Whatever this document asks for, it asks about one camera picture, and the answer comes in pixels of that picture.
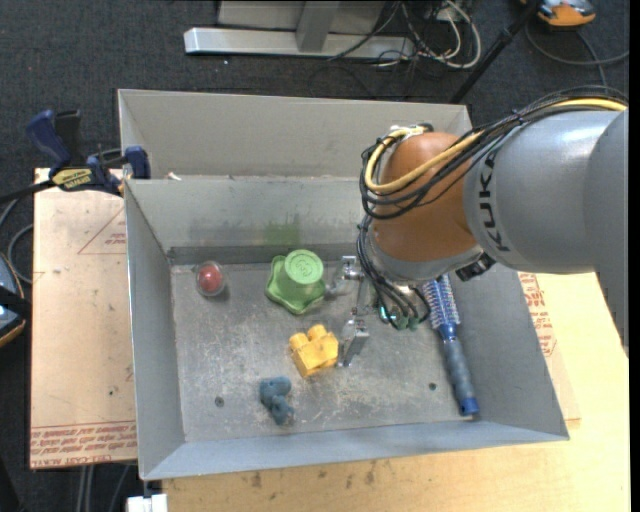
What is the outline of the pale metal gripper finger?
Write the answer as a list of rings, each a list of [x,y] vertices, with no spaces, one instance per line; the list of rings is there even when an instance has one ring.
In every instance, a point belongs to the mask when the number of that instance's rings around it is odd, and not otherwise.
[[[366,323],[361,318],[351,318],[344,324],[339,340],[338,365],[348,367],[359,355],[369,339]]]
[[[343,256],[326,285],[326,298],[334,300],[346,296],[361,283],[362,279],[363,273],[359,268],[357,257]]]

